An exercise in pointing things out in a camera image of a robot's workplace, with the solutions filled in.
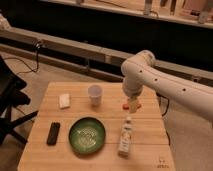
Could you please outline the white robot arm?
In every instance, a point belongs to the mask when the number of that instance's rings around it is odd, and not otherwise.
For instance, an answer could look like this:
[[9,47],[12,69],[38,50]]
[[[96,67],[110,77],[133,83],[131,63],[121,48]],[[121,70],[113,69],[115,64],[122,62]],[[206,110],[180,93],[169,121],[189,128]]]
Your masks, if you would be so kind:
[[122,63],[122,88],[127,97],[136,98],[147,86],[213,122],[212,87],[166,74],[154,65],[155,56],[149,50],[142,50]]

